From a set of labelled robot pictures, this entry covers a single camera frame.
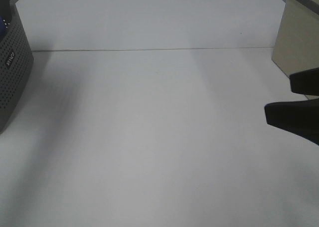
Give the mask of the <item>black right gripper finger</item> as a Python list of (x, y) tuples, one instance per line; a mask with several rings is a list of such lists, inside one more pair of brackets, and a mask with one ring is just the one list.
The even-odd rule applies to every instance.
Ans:
[(319, 143), (319, 100), (269, 103), (267, 124)]
[(319, 95), (319, 69), (309, 69), (290, 75), (291, 91), (304, 95)]

